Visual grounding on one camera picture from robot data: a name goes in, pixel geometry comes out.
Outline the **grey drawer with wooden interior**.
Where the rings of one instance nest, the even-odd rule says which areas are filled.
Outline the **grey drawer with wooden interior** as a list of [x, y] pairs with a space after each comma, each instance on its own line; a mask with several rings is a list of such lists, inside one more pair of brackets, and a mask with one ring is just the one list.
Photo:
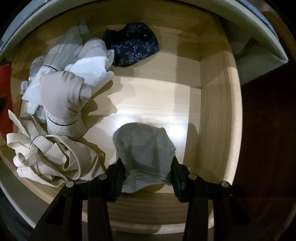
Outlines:
[[12, 62], [15, 114], [26, 103], [18, 93], [33, 59], [85, 20], [95, 37], [106, 29], [144, 22], [160, 52], [115, 76], [82, 115], [81, 142], [102, 166], [116, 161], [114, 132], [126, 123], [165, 128], [178, 160], [206, 181], [233, 182], [242, 137], [241, 85], [287, 63], [277, 34], [248, 1], [47, 1], [31, 11], [1, 57]]

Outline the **cream bra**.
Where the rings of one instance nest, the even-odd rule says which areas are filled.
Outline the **cream bra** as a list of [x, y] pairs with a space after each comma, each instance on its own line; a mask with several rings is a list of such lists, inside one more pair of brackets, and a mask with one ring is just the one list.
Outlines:
[[66, 136], [49, 135], [32, 115], [18, 118], [8, 112], [18, 133], [8, 133], [7, 146], [15, 150], [13, 163], [20, 177], [51, 187], [69, 180], [91, 181], [104, 173], [98, 154]]

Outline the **beige rolled underwear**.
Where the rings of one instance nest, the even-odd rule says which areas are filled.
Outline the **beige rolled underwear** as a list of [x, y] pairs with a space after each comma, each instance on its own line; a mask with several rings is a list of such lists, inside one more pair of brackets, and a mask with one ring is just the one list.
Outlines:
[[81, 138], [86, 133], [81, 110], [91, 99], [91, 94], [84, 79], [72, 72], [45, 74], [40, 80], [40, 95], [48, 133], [72, 140]]

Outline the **grey knit underwear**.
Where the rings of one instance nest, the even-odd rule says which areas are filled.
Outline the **grey knit underwear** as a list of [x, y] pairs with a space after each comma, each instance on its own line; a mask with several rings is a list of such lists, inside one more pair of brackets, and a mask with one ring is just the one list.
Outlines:
[[151, 185], [170, 185], [175, 146], [164, 128], [127, 123], [115, 131], [116, 158], [125, 167], [123, 193], [135, 193]]

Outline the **navy floral underwear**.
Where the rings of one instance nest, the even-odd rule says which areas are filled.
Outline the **navy floral underwear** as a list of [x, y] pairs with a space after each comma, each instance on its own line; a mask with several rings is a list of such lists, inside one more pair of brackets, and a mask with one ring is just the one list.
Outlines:
[[112, 65], [132, 66], [159, 52], [159, 42], [145, 23], [129, 23], [121, 30], [107, 29], [103, 41], [108, 50], [114, 51]]

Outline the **white underwear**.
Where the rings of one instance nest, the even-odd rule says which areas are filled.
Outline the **white underwear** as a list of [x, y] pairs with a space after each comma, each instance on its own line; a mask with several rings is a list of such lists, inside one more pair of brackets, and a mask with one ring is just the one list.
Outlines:
[[72, 72], [84, 78], [95, 94], [114, 77], [110, 70], [113, 61], [114, 50], [108, 50], [103, 40], [91, 38], [87, 25], [71, 27], [47, 54], [32, 62], [29, 79], [21, 84], [22, 100], [27, 102], [25, 113], [36, 114], [41, 122], [46, 122], [39, 91], [43, 75], [64, 70]]

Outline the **red garment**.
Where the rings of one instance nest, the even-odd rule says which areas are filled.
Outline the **red garment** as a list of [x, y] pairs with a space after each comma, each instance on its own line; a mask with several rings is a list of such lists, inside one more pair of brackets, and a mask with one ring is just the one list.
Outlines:
[[1, 137], [6, 140], [6, 135], [13, 131], [13, 123], [9, 118], [8, 110], [13, 110], [11, 100], [11, 64], [1, 66], [0, 96], [1, 96]]

